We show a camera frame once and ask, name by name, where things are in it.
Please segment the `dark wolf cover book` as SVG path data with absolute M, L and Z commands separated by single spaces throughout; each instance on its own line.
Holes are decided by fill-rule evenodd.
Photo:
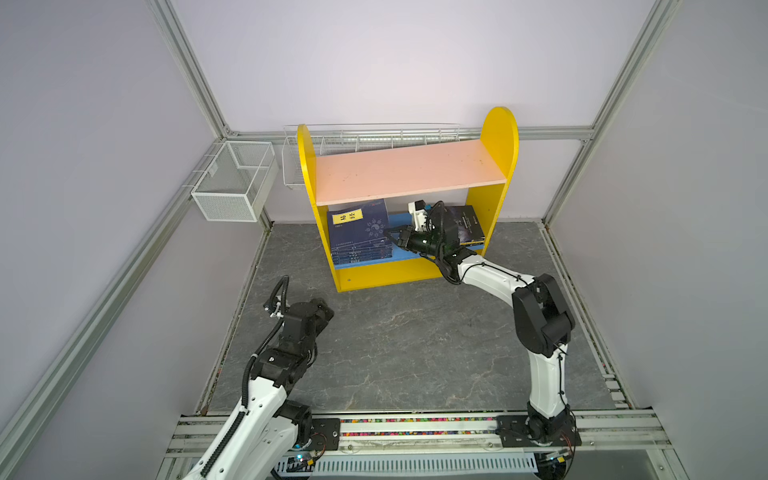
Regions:
M 485 233 L 471 205 L 448 206 L 458 230 L 459 242 L 463 246 L 480 245 L 485 242 Z

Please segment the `navy book with flower emblem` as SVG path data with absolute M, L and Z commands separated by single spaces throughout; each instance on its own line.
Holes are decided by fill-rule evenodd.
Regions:
M 384 199 L 329 211 L 330 252 L 335 265 L 350 265 L 392 257 L 393 245 Z

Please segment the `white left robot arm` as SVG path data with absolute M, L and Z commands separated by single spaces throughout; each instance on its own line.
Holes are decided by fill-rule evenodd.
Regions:
M 317 337 L 334 311 L 321 298 L 290 304 L 290 277 L 264 303 L 276 319 L 244 367 L 241 397 L 188 479 L 279 479 L 278 462 L 311 442 L 312 411 L 289 394 L 317 359 Z

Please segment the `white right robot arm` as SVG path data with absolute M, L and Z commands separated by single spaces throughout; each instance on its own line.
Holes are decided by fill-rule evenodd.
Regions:
M 575 320 L 557 280 L 502 267 L 460 243 L 457 225 L 439 201 L 418 201 L 409 225 L 390 227 L 386 238 L 398 248 L 433 263 L 453 285 L 469 285 L 507 303 L 513 310 L 518 341 L 528 351 L 531 389 L 526 416 L 501 416 L 504 445 L 549 446 L 571 451 L 581 444 L 576 417 L 565 393 L 565 360 Z

